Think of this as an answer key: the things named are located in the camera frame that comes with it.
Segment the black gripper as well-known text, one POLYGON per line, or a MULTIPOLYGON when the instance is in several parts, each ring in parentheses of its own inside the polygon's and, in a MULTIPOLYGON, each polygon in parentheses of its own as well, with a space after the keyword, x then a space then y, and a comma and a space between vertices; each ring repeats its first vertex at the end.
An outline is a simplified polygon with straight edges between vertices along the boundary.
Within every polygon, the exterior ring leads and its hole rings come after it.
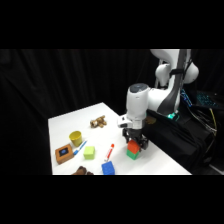
POLYGON ((124 128, 122 131, 122 135, 125 138, 126 144, 129 143, 130 139, 133 139, 136 142, 139 142, 139 146, 142 150, 146 150, 148 147, 148 139, 142 135, 142 130, 124 128))

